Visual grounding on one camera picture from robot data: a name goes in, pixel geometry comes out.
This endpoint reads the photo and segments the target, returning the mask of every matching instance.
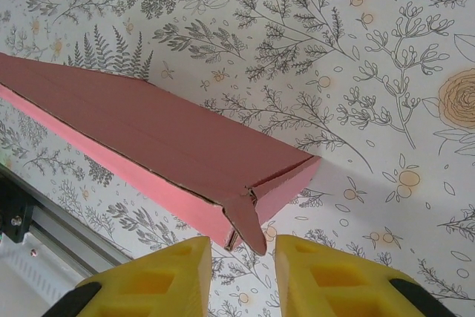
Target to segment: pink cardboard box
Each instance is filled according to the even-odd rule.
[[[266,252],[261,224],[319,157],[140,79],[0,53],[0,97],[217,244]]]

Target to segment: yellow plastic block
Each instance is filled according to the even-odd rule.
[[[282,317],[424,317],[391,284],[398,270],[293,235],[278,235]]]
[[[188,239],[81,282],[102,288],[78,317],[205,317],[211,276],[209,238]]]

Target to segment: wallpaper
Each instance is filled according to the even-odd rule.
[[[266,256],[213,246],[209,317],[280,316],[277,234],[401,269],[475,314],[475,0],[0,4],[1,52],[134,76],[323,157],[264,224]],[[126,254],[197,234],[9,103],[0,110],[1,162]]]

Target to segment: black rubber pad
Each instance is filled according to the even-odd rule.
[[[390,283],[425,317],[456,317],[424,287],[400,278],[394,278]]]
[[[76,317],[100,290],[99,282],[77,287],[64,295],[42,317]]]

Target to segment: screw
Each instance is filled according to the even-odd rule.
[[[16,217],[12,218],[11,220],[12,226],[21,226],[22,224],[22,217],[17,215]]]

